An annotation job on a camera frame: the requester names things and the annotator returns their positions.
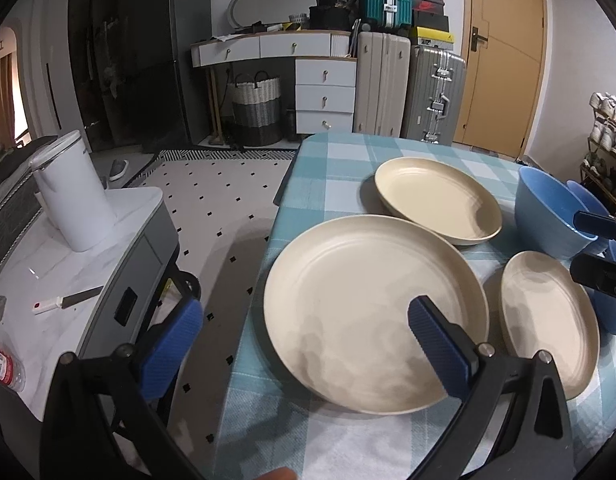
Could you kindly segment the blue bowl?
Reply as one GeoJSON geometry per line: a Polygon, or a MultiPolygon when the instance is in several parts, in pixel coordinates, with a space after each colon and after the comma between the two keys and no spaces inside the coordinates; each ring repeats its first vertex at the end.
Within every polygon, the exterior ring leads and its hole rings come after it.
{"type": "MultiPolygon", "coordinates": [[[[604,252],[608,261],[616,263],[616,240],[608,242],[608,249],[604,252]]],[[[600,326],[609,334],[616,335],[616,299],[594,290],[591,301],[600,326]]]]}
{"type": "Polygon", "coordinates": [[[534,167],[518,169],[515,223],[529,245],[560,260],[588,248],[598,237],[575,228],[578,211],[587,208],[564,183],[534,167]]]}
{"type": "MultiPolygon", "coordinates": [[[[594,196],[591,192],[586,190],[581,184],[573,181],[567,180],[566,186],[570,189],[575,196],[577,196],[581,203],[583,203],[588,211],[593,214],[600,214],[601,216],[608,217],[610,213],[605,208],[605,206],[594,196]]],[[[593,254],[596,256],[602,255],[608,249],[608,239],[603,237],[598,237],[598,239],[591,243],[587,248],[586,252],[588,254],[593,254]]]]}

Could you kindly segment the large cream plate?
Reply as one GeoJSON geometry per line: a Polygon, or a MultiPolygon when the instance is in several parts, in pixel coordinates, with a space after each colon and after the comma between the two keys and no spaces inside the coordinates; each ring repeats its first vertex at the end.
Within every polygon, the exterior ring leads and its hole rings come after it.
{"type": "Polygon", "coordinates": [[[323,399],[365,414],[412,413],[447,395],[408,325],[419,295],[472,341],[486,340],[483,286],[451,244],[396,218],[338,218],[275,259],[265,327],[287,370],[323,399]]]}

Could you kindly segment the shoe rack with shoes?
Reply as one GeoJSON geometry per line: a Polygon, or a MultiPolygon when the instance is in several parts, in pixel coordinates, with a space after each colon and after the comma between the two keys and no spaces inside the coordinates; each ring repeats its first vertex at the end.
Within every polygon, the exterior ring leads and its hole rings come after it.
{"type": "Polygon", "coordinates": [[[581,183],[616,212],[616,96],[592,92],[589,106],[593,123],[579,167],[581,183]]]}

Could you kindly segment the grey white side cabinet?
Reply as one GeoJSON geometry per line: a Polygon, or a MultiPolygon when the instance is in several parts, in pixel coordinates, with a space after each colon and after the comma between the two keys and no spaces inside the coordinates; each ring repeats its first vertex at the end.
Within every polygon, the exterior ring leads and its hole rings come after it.
{"type": "Polygon", "coordinates": [[[26,384],[18,396],[36,420],[43,418],[63,353],[95,358],[136,341],[178,255],[160,188],[104,190],[116,224],[101,242],[74,252],[42,209],[0,271],[6,299],[0,347],[23,366],[26,384]]]}

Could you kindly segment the plastic bottle red label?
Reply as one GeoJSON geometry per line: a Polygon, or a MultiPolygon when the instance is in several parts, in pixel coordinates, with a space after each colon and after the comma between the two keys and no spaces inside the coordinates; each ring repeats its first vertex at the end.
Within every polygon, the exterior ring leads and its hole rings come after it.
{"type": "Polygon", "coordinates": [[[22,364],[10,353],[0,348],[0,384],[21,392],[26,384],[22,364]]]}

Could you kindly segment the patterned floor rug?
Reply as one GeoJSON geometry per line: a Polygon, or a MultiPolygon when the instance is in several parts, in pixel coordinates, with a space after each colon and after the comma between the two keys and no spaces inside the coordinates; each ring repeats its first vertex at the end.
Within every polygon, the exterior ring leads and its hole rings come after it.
{"type": "Polygon", "coordinates": [[[293,153],[166,156],[140,185],[157,186],[178,232],[178,267],[201,283],[204,325],[181,368],[168,429],[199,468],[212,462],[239,338],[293,153]]]}

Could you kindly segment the silver grey suitcase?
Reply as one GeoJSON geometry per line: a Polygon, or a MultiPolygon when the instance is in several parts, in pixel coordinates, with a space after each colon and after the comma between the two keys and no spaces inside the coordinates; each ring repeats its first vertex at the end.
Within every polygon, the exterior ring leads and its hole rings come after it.
{"type": "Polygon", "coordinates": [[[410,70],[401,136],[450,146],[461,109],[466,65],[452,51],[416,46],[410,70]]]}

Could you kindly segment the white electric kettle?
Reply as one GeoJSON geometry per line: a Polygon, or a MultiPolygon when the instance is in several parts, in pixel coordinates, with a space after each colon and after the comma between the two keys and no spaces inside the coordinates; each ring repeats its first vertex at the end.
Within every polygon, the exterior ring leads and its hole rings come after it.
{"type": "Polygon", "coordinates": [[[44,146],[29,162],[42,207],[74,252],[101,242],[116,224],[79,130],[44,146]]]}

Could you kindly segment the wooden door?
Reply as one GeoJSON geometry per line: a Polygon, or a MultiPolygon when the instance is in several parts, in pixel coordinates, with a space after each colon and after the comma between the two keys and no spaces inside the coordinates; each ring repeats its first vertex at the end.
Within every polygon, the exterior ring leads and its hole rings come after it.
{"type": "Polygon", "coordinates": [[[537,110],[547,21],[546,0],[464,0],[466,78],[454,140],[521,156],[537,110]]]}

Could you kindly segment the stack of shoe boxes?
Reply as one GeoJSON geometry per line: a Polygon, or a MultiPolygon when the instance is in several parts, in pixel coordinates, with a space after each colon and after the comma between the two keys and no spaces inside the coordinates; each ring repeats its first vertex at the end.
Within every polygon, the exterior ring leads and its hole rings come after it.
{"type": "Polygon", "coordinates": [[[412,0],[413,26],[450,32],[450,18],[445,14],[445,0],[412,0]]]}

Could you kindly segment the woven laundry basket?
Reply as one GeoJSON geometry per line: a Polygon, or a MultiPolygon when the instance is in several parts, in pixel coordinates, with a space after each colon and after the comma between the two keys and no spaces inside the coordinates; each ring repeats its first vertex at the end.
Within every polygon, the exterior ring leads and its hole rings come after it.
{"type": "Polygon", "coordinates": [[[265,70],[253,76],[238,74],[230,88],[234,124],[245,146],[260,148],[282,139],[280,77],[265,70]]]}

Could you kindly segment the beige suitcase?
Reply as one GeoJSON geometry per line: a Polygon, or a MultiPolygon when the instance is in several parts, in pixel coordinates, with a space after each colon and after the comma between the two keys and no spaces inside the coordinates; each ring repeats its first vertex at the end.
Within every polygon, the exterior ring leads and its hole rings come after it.
{"type": "Polygon", "coordinates": [[[357,85],[353,131],[399,138],[407,99],[409,38],[361,32],[358,37],[357,85]]]}

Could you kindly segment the white drawer desk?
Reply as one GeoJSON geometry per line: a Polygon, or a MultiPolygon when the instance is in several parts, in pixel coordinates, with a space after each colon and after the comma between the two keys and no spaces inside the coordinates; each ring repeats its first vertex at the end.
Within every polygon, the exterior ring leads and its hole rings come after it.
{"type": "Polygon", "coordinates": [[[229,35],[193,44],[195,67],[259,60],[295,64],[296,127],[300,134],[351,133],[357,61],[350,35],[336,30],[292,30],[229,35]]]}

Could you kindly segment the black refrigerator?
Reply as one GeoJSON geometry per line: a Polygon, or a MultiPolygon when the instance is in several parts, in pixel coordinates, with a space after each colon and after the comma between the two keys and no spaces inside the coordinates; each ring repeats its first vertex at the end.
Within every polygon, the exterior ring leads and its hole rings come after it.
{"type": "Polygon", "coordinates": [[[92,151],[206,139],[208,91],[192,47],[211,35],[211,0],[68,0],[72,80],[92,151]]]}

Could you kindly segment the black bag on desk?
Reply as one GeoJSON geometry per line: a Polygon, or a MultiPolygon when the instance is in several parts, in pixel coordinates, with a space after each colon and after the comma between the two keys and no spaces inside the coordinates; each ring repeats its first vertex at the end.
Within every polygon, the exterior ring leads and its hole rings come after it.
{"type": "Polygon", "coordinates": [[[315,6],[309,7],[310,28],[347,32],[352,25],[351,1],[317,0],[315,6]]]}

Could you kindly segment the oval mirror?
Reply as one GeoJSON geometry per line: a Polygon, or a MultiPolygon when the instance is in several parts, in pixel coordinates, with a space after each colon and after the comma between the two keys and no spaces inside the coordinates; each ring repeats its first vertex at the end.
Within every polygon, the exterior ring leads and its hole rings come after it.
{"type": "Polygon", "coordinates": [[[261,22],[265,25],[288,22],[292,15],[308,14],[317,0],[231,0],[227,21],[234,28],[261,22]]]}

